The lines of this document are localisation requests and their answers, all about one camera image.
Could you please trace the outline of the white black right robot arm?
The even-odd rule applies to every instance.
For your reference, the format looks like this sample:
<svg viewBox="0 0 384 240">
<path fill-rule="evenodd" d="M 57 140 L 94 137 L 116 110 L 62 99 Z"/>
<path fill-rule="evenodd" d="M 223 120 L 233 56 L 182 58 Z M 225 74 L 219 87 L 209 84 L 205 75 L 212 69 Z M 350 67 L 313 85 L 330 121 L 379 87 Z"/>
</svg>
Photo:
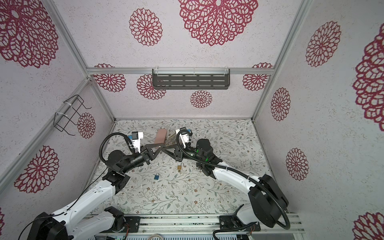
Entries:
<svg viewBox="0 0 384 240">
<path fill-rule="evenodd" d="M 275 225 L 285 230 L 291 228 L 286 213 L 289 201 L 275 180 L 265 174 L 262 177 L 242 173 L 232 168 L 214 154 L 207 139 L 198 140 L 193 148 L 189 143 L 163 148 L 163 152 L 177 162 L 184 159 L 197 162 L 197 167 L 208 177 L 230 184 L 249 198 L 248 205 L 241 205 L 231 217 L 232 228 L 240 228 L 261 222 L 269 228 Z"/>
</svg>

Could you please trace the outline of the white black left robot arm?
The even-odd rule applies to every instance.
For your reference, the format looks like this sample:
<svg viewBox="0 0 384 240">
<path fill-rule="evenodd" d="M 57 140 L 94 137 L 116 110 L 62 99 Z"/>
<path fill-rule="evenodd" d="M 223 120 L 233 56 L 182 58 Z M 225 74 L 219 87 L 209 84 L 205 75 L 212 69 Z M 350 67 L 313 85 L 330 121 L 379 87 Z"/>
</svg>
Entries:
<svg viewBox="0 0 384 240">
<path fill-rule="evenodd" d="M 105 200 L 119 193 L 128 183 L 127 172 L 150 164 L 161 152 L 164 144 L 150 144 L 142 147 L 140 153 L 126 155 L 120 150 L 112 151 L 106 165 L 107 174 L 93 188 L 77 200 L 52 214 L 38 215 L 28 234 L 29 240 L 86 240 L 103 231 L 121 232 L 126 229 L 124 213 L 114 207 L 90 219 L 85 216 Z"/>
</svg>

